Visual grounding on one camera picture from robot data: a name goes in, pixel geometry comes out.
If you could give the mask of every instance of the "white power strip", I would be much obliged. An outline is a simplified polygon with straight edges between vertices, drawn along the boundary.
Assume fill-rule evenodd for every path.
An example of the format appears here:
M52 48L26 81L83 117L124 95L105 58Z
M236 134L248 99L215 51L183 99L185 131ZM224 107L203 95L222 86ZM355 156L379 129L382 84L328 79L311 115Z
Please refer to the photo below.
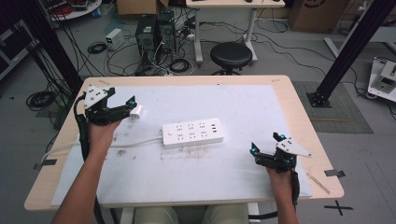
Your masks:
M224 137L219 119L201 119L163 125L165 148L189 147L222 142Z

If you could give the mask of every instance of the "round stool seat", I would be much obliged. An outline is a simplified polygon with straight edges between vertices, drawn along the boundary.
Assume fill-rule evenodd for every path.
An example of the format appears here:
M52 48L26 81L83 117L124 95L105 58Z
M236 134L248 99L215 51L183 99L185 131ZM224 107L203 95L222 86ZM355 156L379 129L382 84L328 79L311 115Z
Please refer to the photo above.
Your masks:
M212 61L224 69L242 68L253 57L251 50L238 43L221 43L210 50Z

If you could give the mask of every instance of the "floor mat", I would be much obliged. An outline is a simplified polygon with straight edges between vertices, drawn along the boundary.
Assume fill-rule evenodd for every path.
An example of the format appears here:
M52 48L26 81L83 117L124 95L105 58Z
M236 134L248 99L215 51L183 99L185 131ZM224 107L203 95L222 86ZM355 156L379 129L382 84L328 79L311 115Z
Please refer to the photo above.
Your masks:
M347 90L339 84L329 101L332 108L317 108L309 104L307 92L314 92L319 82L292 82L306 114L318 133L373 133Z

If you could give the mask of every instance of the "black stool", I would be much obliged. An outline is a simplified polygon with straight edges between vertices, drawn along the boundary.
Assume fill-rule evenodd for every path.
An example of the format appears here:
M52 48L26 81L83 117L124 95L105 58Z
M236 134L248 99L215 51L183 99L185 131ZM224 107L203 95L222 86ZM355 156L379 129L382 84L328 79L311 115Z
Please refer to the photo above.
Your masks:
M238 43L221 43L210 50L210 58L219 66L221 70L212 74L212 76L220 73L221 75L241 75L234 71L235 68L242 70L242 67L251 62L253 54L245 45Z

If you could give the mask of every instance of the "human hand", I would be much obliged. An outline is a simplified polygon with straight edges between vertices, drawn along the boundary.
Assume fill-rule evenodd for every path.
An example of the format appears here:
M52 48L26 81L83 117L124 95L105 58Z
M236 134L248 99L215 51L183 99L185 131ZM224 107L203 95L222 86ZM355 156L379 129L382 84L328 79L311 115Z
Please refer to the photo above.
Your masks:
M113 141L113 133L120 123L121 120L106 126L90 124L90 155L106 156Z
M266 168L271 179L271 187L277 202L291 203L291 177L290 171L277 173L275 169Z

